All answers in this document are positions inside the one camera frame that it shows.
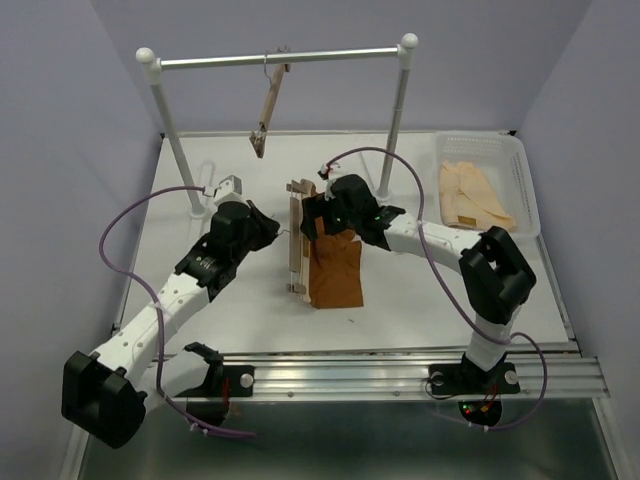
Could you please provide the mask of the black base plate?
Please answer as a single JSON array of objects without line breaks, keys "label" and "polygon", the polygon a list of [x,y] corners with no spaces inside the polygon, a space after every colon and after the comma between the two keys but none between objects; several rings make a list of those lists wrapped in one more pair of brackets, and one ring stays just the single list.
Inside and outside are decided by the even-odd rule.
[{"label": "black base plate", "polygon": [[467,362],[435,364],[425,380],[426,393],[435,400],[459,398],[463,420],[472,426],[496,427],[502,416],[501,397],[521,392],[512,363],[501,363],[485,372]]},{"label": "black base plate", "polygon": [[255,367],[249,364],[226,363],[222,354],[210,347],[192,342],[184,347],[192,357],[198,356],[207,365],[198,386],[178,395],[189,398],[186,412],[200,423],[220,428],[231,411],[231,400],[253,396]]}]

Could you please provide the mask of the beige underwear in basket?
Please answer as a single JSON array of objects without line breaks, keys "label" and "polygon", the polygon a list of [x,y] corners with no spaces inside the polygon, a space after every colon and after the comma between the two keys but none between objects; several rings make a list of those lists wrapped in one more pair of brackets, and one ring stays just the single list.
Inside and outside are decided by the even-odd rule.
[{"label": "beige underwear in basket", "polygon": [[485,231],[516,228],[486,175],[471,162],[445,161],[439,171],[440,214],[447,227]]}]

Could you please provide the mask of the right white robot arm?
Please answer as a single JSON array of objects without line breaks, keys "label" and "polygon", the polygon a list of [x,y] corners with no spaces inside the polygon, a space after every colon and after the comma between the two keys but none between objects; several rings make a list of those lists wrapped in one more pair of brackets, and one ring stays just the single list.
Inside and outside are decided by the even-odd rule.
[{"label": "right white robot arm", "polygon": [[401,207],[380,204],[355,174],[331,181],[326,192],[303,199],[301,207],[301,231],[310,241],[351,230],[370,246],[412,254],[432,268],[458,273],[475,317],[452,376],[472,390],[498,379],[514,320],[537,282],[506,230],[493,226],[471,232],[422,222]]}]

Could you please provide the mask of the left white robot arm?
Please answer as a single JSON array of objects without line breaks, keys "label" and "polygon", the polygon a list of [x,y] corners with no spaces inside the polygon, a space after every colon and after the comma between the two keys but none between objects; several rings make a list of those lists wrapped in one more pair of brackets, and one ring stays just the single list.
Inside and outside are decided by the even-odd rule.
[{"label": "left white robot arm", "polygon": [[251,201],[218,205],[210,229],[176,264],[150,303],[92,353],[74,352],[63,367],[62,416],[111,448],[124,446],[146,415],[148,395],[137,389],[153,359],[196,313],[236,277],[251,252],[270,246],[279,223]]}]

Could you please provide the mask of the white plastic basket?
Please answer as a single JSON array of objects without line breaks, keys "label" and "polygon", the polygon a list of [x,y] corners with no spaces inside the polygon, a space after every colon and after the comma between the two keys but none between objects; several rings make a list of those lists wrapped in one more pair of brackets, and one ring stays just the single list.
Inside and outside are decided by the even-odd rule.
[{"label": "white plastic basket", "polygon": [[524,145],[492,132],[441,131],[433,137],[435,204],[445,226],[499,226],[519,240],[541,231]]}]

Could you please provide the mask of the white metal clothes rack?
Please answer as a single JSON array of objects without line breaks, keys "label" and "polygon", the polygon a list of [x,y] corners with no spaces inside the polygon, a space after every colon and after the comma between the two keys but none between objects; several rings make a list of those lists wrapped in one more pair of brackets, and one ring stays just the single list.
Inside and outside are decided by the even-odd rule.
[{"label": "white metal clothes rack", "polygon": [[[378,58],[395,58],[398,60],[399,74],[396,85],[396,93],[393,104],[393,114],[386,141],[386,153],[380,176],[378,194],[385,197],[389,190],[389,181],[394,162],[393,154],[396,152],[401,119],[403,115],[406,91],[409,76],[412,70],[415,50],[419,45],[418,36],[414,33],[406,33],[400,42],[394,46],[369,47],[339,50],[320,50],[292,52],[269,52],[267,57],[267,71],[272,74],[278,64],[290,63],[319,63],[331,61],[365,60]],[[181,180],[186,188],[188,200],[191,206],[191,214],[200,218],[205,214],[205,207],[196,194],[196,187],[191,169],[188,165],[186,154],[182,147],[181,139],[171,116],[170,108],[162,84],[162,74],[168,71],[224,68],[259,65],[263,69],[265,53],[253,55],[236,55],[221,57],[202,57],[193,59],[163,60],[148,48],[141,47],[136,51],[135,58],[140,65],[147,84],[151,90],[157,110],[164,126],[164,134],[171,146],[176,166]]]}]

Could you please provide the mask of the aluminium mounting rail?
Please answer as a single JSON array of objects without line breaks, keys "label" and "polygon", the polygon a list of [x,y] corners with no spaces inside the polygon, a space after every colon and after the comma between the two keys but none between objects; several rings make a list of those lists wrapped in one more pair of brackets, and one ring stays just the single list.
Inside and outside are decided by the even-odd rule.
[{"label": "aluminium mounting rail", "polygon": [[[224,366],[254,368],[253,393],[237,402],[382,402],[430,401],[426,393],[436,366],[460,362],[454,352],[426,354],[380,353],[351,355],[225,355]],[[200,357],[180,353],[163,365],[162,386],[176,396],[203,383],[208,365]],[[561,354],[546,357],[548,383],[545,399],[607,398],[609,389],[596,359]],[[515,366],[521,388],[516,395],[501,400],[535,399],[542,387],[541,361],[531,353],[516,353],[507,360]],[[149,394],[147,406],[156,408],[160,397],[155,390],[156,362],[149,365],[136,390]]]}]

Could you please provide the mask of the wooden clip hanger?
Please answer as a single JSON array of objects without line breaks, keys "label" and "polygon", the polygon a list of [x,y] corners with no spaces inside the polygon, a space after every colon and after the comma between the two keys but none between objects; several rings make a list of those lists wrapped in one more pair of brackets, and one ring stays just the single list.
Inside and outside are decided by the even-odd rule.
[{"label": "wooden clip hanger", "polygon": [[296,295],[301,301],[310,303],[310,242],[301,231],[303,221],[302,201],[315,193],[315,184],[307,179],[291,180],[286,185],[289,193],[289,260],[290,280],[287,291]]},{"label": "wooden clip hanger", "polygon": [[257,129],[255,131],[252,131],[251,134],[249,135],[249,142],[258,159],[264,158],[269,126],[270,126],[273,112],[277,103],[283,77],[285,73],[288,73],[291,70],[290,63],[283,63],[283,64],[278,64],[275,67],[273,73],[270,74],[267,71],[268,55],[269,55],[269,52],[266,52],[264,55],[263,74],[269,82],[269,88],[267,90],[264,105],[261,111],[261,115],[259,117]]}]

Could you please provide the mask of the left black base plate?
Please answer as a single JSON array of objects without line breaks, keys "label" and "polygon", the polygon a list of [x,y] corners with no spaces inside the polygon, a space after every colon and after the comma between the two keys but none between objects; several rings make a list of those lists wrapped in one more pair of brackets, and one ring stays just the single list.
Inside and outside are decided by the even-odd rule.
[{"label": "left black base plate", "polygon": [[210,347],[192,342],[184,347],[192,357],[198,356],[207,365],[198,386],[178,395],[189,398],[186,412],[200,423],[220,428],[231,411],[231,400],[253,396],[255,367],[249,364],[226,363],[222,354]]}]

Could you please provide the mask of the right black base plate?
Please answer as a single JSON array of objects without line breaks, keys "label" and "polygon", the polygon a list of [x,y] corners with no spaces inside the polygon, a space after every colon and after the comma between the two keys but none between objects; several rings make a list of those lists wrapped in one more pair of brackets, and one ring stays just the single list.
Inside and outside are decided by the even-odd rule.
[{"label": "right black base plate", "polygon": [[463,420],[472,426],[496,427],[502,416],[501,397],[521,392],[512,363],[501,363],[485,372],[467,362],[435,364],[425,380],[426,393],[435,400],[459,398]]}]

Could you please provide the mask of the brown underwear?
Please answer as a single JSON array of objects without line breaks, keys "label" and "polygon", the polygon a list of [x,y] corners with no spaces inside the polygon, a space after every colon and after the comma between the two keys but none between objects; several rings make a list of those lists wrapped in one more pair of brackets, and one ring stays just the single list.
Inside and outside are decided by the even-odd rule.
[{"label": "brown underwear", "polygon": [[310,304],[316,309],[363,307],[362,242],[354,230],[326,235],[321,218],[315,219],[315,225],[315,241],[302,234],[303,255],[309,260]]}]

